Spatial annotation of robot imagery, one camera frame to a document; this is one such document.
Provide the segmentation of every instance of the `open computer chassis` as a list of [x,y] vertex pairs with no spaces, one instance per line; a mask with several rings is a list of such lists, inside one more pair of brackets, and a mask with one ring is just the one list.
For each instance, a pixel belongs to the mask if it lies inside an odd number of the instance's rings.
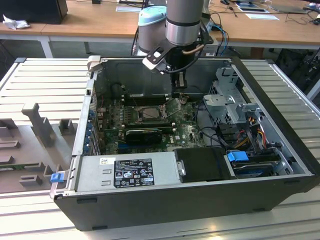
[[200,58],[186,78],[170,98],[169,77],[141,58],[92,73],[67,182],[51,188],[77,229],[269,211],[319,183],[318,161],[241,60]]

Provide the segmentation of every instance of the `computer mouse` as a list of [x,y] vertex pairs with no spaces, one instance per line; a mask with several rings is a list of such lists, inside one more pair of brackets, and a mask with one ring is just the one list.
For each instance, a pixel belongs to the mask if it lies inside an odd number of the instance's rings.
[[230,4],[229,0],[220,0],[220,3],[222,3],[224,5],[229,5]]

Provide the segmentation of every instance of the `sticker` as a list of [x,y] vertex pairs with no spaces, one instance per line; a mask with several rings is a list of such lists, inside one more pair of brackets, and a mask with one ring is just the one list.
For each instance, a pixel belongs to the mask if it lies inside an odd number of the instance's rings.
[[128,188],[155,185],[151,158],[134,160],[114,160],[115,188]]
[[100,165],[113,164],[115,160],[116,160],[115,157],[101,157]]

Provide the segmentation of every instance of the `blue cable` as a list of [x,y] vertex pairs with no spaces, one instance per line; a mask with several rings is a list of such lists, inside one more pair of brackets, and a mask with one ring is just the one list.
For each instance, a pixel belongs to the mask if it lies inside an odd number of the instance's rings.
[[223,30],[221,29],[221,27],[219,27],[219,26],[217,26],[217,25],[214,25],[214,26],[221,31],[221,33],[223,34],[223,37],[224,37],[224,47],[223,47],[223,50],[222,50],[222,52],[221,52],[221,54],[220,54],[220,56],[222,56],[222,54],[224,53],[224,51],[226,50],[226,47],[227,47],[227,36],[226,36],[225,31],[223,31]]

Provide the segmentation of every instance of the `motherboard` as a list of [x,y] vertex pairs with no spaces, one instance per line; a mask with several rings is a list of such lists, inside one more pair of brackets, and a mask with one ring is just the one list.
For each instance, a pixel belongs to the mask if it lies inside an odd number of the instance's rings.
[[188,96],[106,102],[98,110],[101,152],[134,154],[205,147],[195,122],[196,104]]

